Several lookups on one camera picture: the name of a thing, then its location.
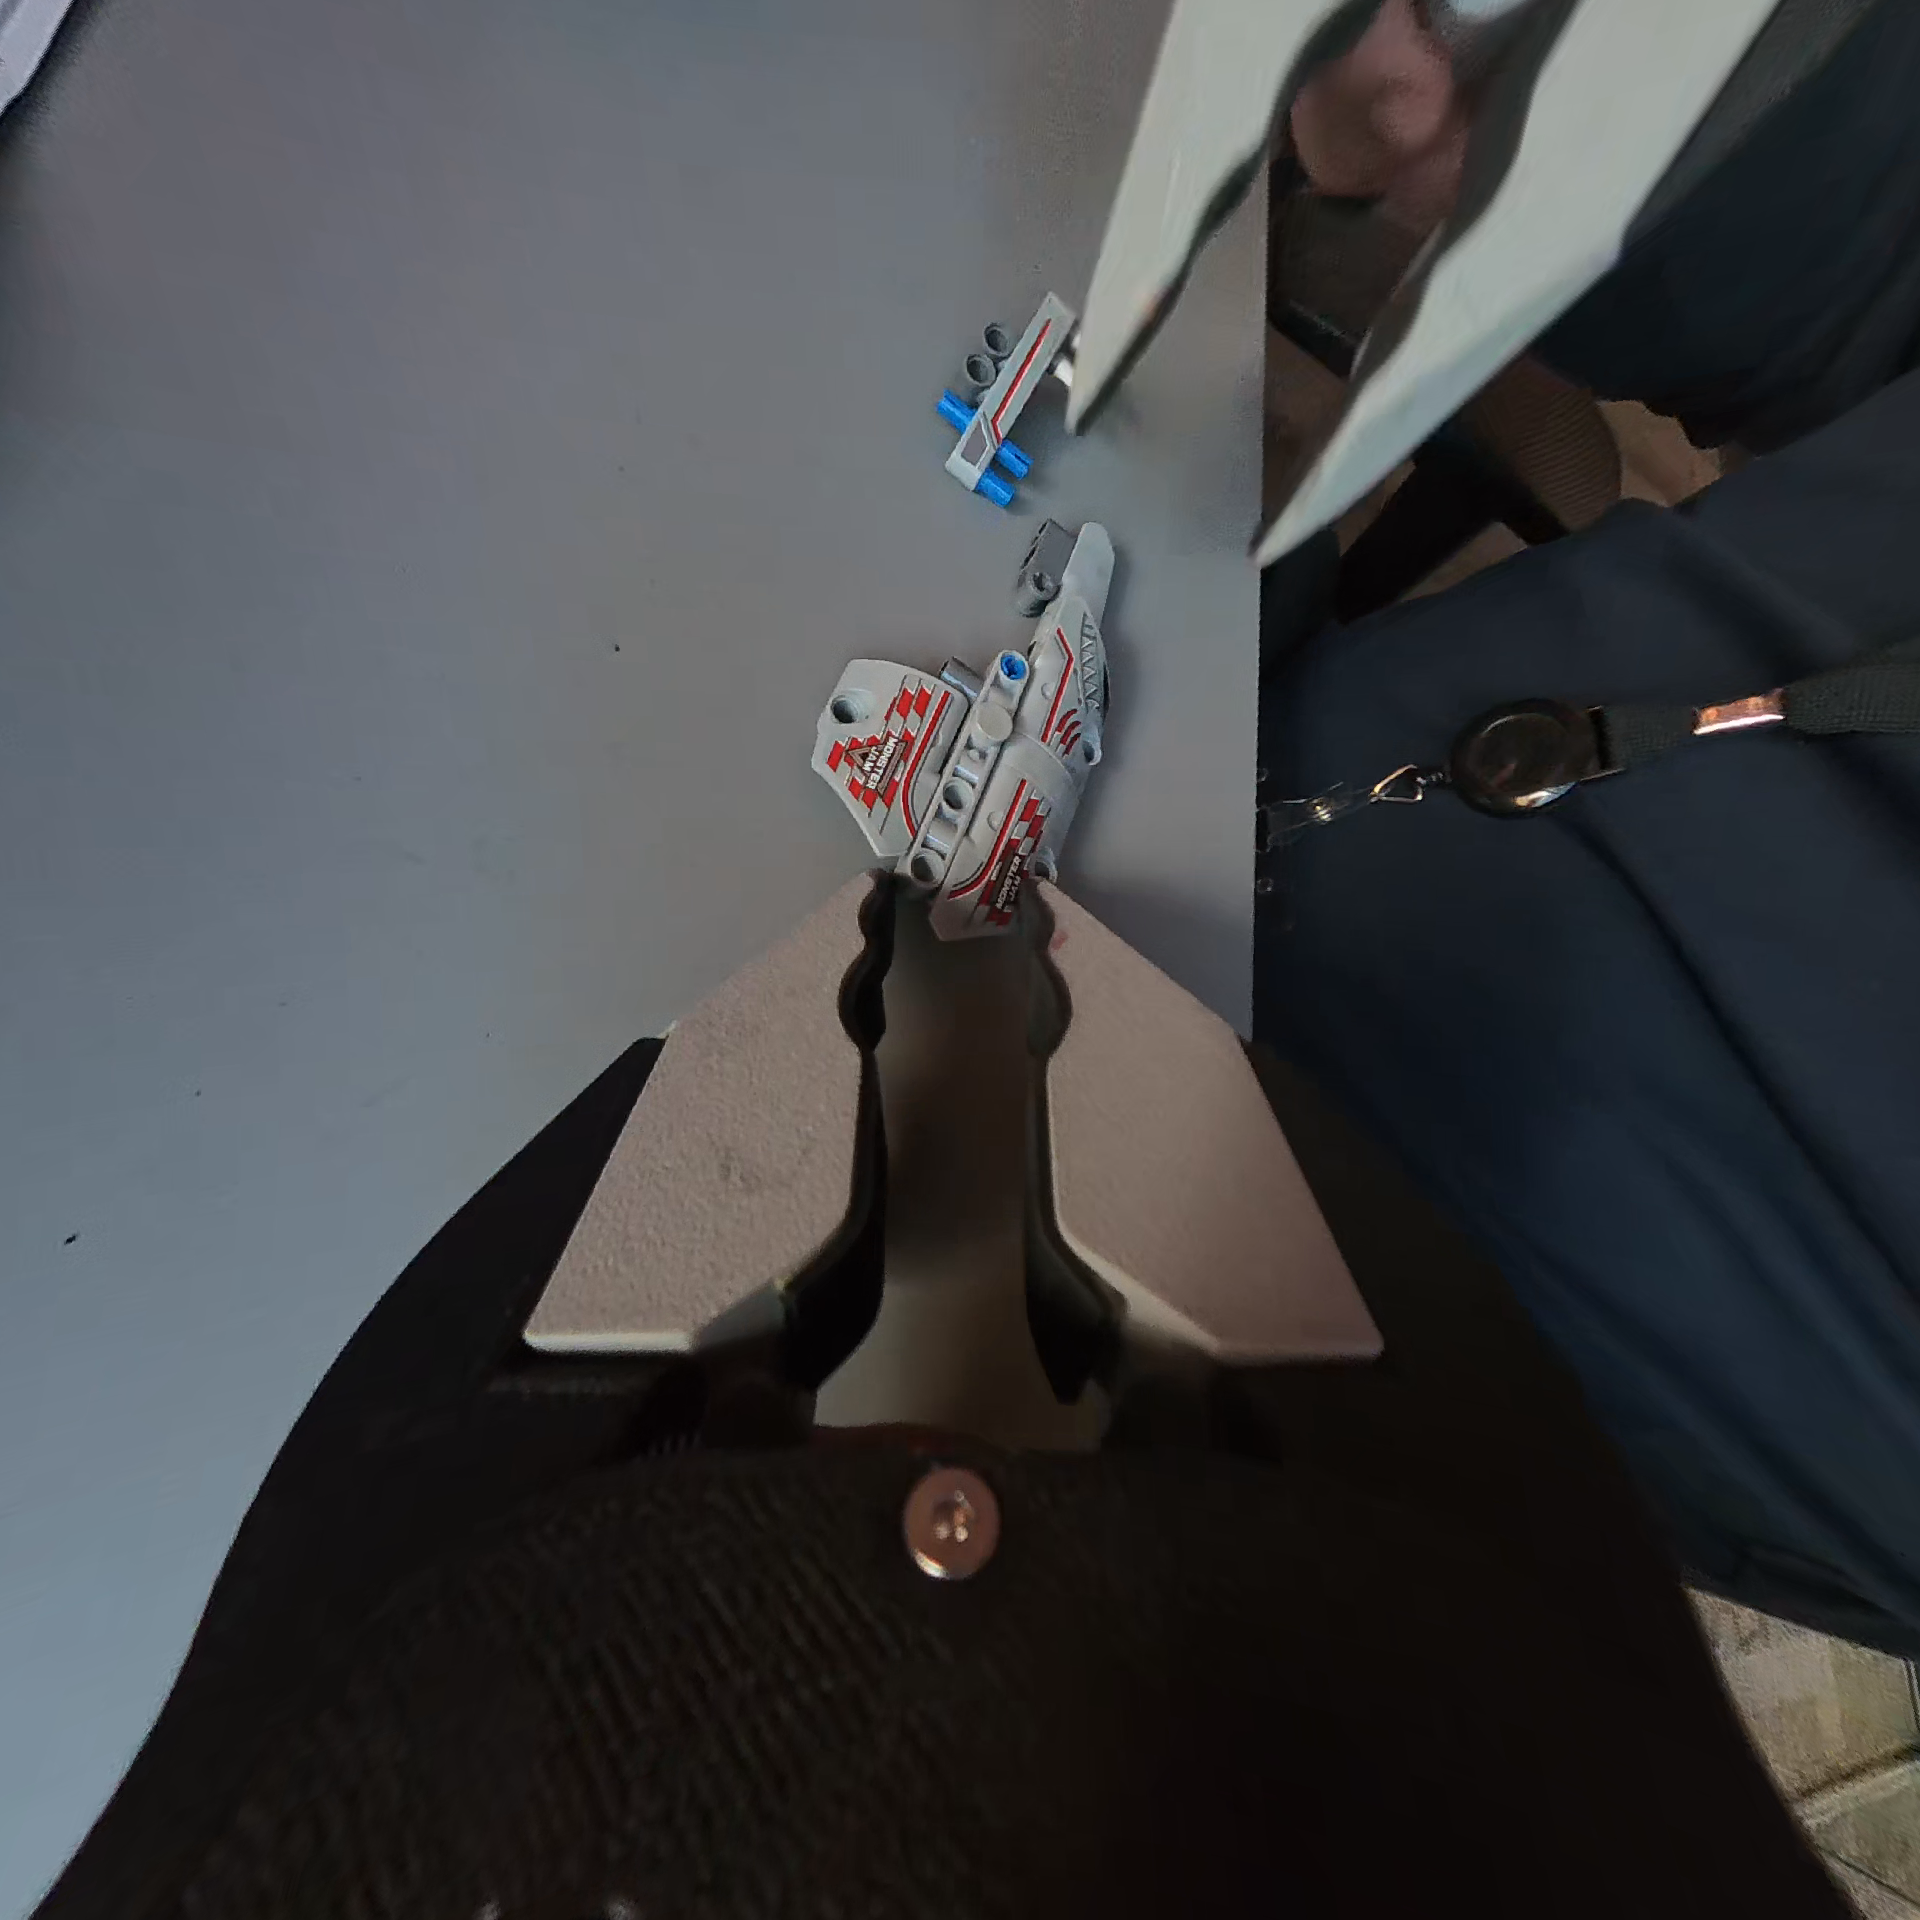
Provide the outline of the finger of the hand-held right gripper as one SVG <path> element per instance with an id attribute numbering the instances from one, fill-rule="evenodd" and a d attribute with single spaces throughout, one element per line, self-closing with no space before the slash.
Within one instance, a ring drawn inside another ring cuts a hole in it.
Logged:
<path id="1" fill-rule="evenodd" d="M 1070 433 L 1090 429 L 1162 331 L 1304 77 L 1355 38 L 1355 3 L 1170 10 L 1076 326 Z"/>
<path id="2" fill-rule="evenodd" d="M 1388 299 L 1256 565 L 1328 529 L 1616 265 L 1774 11 L 1588 3 L 1517 36 L 1475 114 L 1456 203 Z"/>

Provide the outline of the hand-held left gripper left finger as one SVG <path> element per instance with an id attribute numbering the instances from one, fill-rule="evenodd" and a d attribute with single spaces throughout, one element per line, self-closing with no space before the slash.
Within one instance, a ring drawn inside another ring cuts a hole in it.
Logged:
<path id="1" fill-rule="evenodd" d="M 710 1404 L 819 1416 L 874 1330 L 896 888 L 865 872 L 662 1035 L 524 1325 L 564 1363 L 685 1364 Z"/>

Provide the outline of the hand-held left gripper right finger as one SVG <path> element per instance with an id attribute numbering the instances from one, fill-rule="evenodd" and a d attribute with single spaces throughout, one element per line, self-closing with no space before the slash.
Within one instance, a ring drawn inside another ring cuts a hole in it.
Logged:
<path id="1" fill-rule="evenodd" d="M 1021 930 L 1025 1302 L 1053 1398 L 1380 1358 L 1237 1029 L 1057 884 Z"/>

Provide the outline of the grey lego beam blue pins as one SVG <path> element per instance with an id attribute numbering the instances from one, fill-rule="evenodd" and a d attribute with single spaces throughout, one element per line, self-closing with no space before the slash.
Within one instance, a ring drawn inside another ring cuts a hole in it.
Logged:
<path id="1" fill-rule="evenodd" d="M 1017 422 L 1044 384 L 1072 392 L 1076 338 L 1080 315 L 1053 292 L 1044 292 L 1020 331 L 998 323 L 980 330 L 960 392 L 945 392 L 936 409 L 953 429 L 945 468 L 958 485 L 1002 510 L 1017 504 L 1017 486 L 1034 468 L 1014 440 Z"/>

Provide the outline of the grey red lego body assembly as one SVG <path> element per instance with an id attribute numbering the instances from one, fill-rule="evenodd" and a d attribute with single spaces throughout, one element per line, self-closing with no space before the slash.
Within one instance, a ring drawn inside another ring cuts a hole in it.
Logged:
<path id="1" fill-rule="evenodd" d="M 850 661 L 819 717 L 814 774 L 942 941 L 1009 932 L 1027 884 L 1058 875 L 1104 750 L 1113 569 L 1100 521 L 1044 518 L 1014 579 L 1025 645 L 982 669 Z"/>

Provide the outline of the black office chair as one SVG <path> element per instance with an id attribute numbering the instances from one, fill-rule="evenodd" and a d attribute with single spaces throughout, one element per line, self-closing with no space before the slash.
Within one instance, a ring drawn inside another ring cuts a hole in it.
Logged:
<path id="1" fill-rule="evenodd" d="M 1320 194 L 1281 156 L 1267 203 L 1265 508 L 1305 465 L 1346 397 L 1362 338 L 1419 242 L 1366 201 Z M 1267 579 L 1317 580 L 1326 617 L 1350 621 L 1438 592 L 1640 498 L 1673 506 L 1738 465 L 1696 448 L 1636 403 L 1598 401 L 1523 356 L 1334 517 L 1305 563 Z"/>

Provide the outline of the person in navy clothes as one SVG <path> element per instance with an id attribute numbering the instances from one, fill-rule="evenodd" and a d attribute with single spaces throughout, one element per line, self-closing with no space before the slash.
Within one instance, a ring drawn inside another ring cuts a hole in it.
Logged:
<path id="1" fill-rule="evenodd" d="M 1278 800 L 1502 704 L 1915 665 L 1915 5 L 1800 73 L 1541 341 L 1744 465 L 1366 617 L 1265 579 Z M 1256 1009 L 1500 1267 L 1712 1593 L 1915 1656 L 1915 733 L 1699 739 L 1281 853 Z"/>

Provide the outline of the black badge reel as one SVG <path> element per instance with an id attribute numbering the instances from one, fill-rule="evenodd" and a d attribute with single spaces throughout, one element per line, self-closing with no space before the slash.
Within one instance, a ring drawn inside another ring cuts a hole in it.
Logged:
<path id="1" fill-rule="evenodd" d="M 1453 739 L 1445 778 L 1467 809 L 1521 821 L 1613 774 L 1598 709 L 1523 700 L 1480 714 Z"/>

